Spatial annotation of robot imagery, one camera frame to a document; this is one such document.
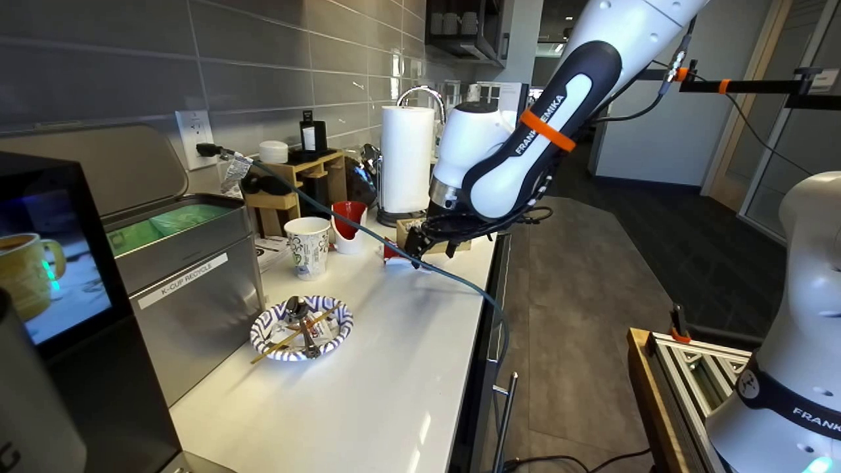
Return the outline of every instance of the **floor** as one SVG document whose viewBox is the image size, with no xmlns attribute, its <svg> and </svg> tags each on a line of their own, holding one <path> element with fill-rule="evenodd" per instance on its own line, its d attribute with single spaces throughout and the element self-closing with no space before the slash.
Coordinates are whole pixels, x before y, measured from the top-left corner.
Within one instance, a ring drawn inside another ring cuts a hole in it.
<svg viewBox="0 0 841 473">
<path fill-rule="evenodd" d="M 593 467 L 647 450 L 627 382 L 627 327 L 664 332 L 681 306 L 707 338 L 757 345 L 775 312 L 782 248 L 696 189 L 597 182 L 566 158 L 541 206 L 552 219 L 513 228 L 499 379 L 520 373 L 505 457 L 573 454 Z M 604 471 L 649 471 L 652 457 Z M 524 473 L 583 471 L 573 461 Z"/>
</svg>

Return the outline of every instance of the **white countertop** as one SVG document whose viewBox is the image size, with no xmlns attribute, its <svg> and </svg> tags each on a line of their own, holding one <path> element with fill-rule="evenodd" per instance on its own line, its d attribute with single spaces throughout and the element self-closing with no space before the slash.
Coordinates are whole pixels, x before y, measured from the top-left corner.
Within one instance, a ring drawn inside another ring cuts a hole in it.
<svg viewBox="0 0 841 473">
<path fill-rule="evenodd" d="M 384 267 L 378 243 L 330 252 L 313 281 L 286 252 L 263 256 L 264 303 L 330 295 L 355 329 L 336 353 L 252 365 L 244 345 L 170 416 L 187 451 L 238 473 L 440 473 L 448 466 L 481 295 L 428 271 Z M 424 260 L 486 287 L 494 244 Z"/>
</svg>

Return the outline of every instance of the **table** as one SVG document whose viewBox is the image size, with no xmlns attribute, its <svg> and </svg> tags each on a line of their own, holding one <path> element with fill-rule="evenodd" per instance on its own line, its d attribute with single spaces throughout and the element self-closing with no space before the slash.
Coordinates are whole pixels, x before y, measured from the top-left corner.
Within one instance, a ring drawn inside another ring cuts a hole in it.
<svg viewBox="0 0 841 473">
<path fill-rule="evenodd" d="M 724 471 L 703 421 L 732 396 L 748 357 L 752 353 L 724 345 L 631 329 L 631 383 L 660 471 Z"/>
<path fill-rule="evenodd" d="M 330 295 L 355 329 L 330 355 L 258 363 L 244 345 L 170 408 L 187 451 L 238 473 L 440 473 L 448 466 L 481 295 L 444 275 L 384 267 L 380 248 L 330 256 L 321 278 L 294 278 L 288 252 L 263 256 L 264 303 Z M 482 287 L 494 244 L 481 240 L 440 267 Z"/>
</svg>

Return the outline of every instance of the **cable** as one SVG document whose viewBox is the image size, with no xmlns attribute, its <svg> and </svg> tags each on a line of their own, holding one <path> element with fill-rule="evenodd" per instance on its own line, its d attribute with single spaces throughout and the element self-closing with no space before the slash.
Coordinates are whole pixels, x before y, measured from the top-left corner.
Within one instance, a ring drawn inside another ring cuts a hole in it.
<svg viewBox="0 0 841 473">
<path fill-rule="evenodd" d="M 682 64 L 682 55 L 685 55 L 689 41 L 691 41 L 694 23 L 696 23 L 696 19 L 689 20 L 681 44 L 677 44 L 677 51 L 675 51 L 668 72 L 662 74 L 662 81 L 660 81 L 660 89 L 656 89 L 653 101 L 652 101 L 647 107 L 641 107 L 641 110 L 636 110 L 636 112 L 631 112 L 631 115 L 606 115 L 606 119 L 598 119 L 598 120 L 593 120 L 593 123 L 636 120 L 636 119 L 647 115 L 649 110 L 653 110 L 653 107 L 660 105 L 660 101 L 664 97 L 664 91 L 668 91 L 668 87 L 670 87 L 677 65 Z M 633 81 L 627 81 L 627 85 L 626 85 L 622 89 L 618 89 L 610 101 L 604 101 L 604 105 L 598 105 L 598 110 L 606 107 L 614 97 L 619 97 L 631 85 L 633 85 Z"/>
<path fill-rule="evenodd" d="M 606 457 L 604 462 L 598 462 L 597 467 L 589 467 L 585 462 L 581 462 L 581 461 L 573 457 L 573 454 L 514 457 L 514 461 L 506 461 L 506 462 L 502 466 L 502 473 L 513 473 L 513 471 L 518 471 L 520 466 L 531 466 L 531 462 L 573 462 L 573 466 L 578 466 L 583 473 L 598 473 L 598 471 L 604 471 L 604 467 L 611 466 L 611 462 L 631 461 L 631 457 L 641 457 L 641 454 L 649 454 L 649 451 L 652 451 L 652 450 L 636 450 L 636 451 L 614 454 L 614 457 Z"/>
<path fill-rule="evenodd" d="M 729 105 L 735 107 L 735 112 L 740 115 L 744 127 L 752 132 L 752 136 L 758 141 L 758 147 L 763 147 L 769 156 L 788 161 L 790 166 L 795 166 L 788 156 L 777 153 L 773 144 L 766 144 L 758 132 L 754 128 L 754 123 L 745 119 L 745 112 L 740 110 L 740 105 L 735 102 L 732 94 L 724 94 L 729 101 Z"/>
<path fill-rule="evenodd" d="M 589 467 L 585 467 L 578 457 L 573 457 L 573 454 L 514 457 L 514 461 L 506 461 L 506 462 L 502 466 L 502 473 L 514 473 L 514 471 L 520 471 L 522 466 L 531 466 L 531 462 L 573 462 L 573 466 L 578 466 L 583 473 L 589 473 Z"/>
<path fill-rule="evenodd" d="M 611 462 L 631 461 L 631 457 L 641 457 L 641 454 L 649 454 L 649 451 L 652 451 L 652 450 L 636 450 L 636 451 L 626 451 L 626 454 L 606 457 L 606 461 L 598 462 L 591 473 L 604 471 L 604 467 L 611 466 Z"/>
</svg>

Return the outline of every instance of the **gray tile wall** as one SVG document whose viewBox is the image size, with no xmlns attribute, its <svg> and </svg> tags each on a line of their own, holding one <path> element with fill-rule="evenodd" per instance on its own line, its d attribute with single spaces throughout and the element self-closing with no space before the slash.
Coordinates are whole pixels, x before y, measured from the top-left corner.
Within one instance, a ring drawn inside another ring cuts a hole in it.
<svg viewBox="0 0 841 473">
<path fill-rule="evenodd" d="M 204 107 L 218 144 L 296 144 L 301 110 L 330 147 L 378 141 L 378 105 L 472 80 L 422 47 L 422 0 L 0 0 L 0 140 L 152 123 Z"/>
</svg>

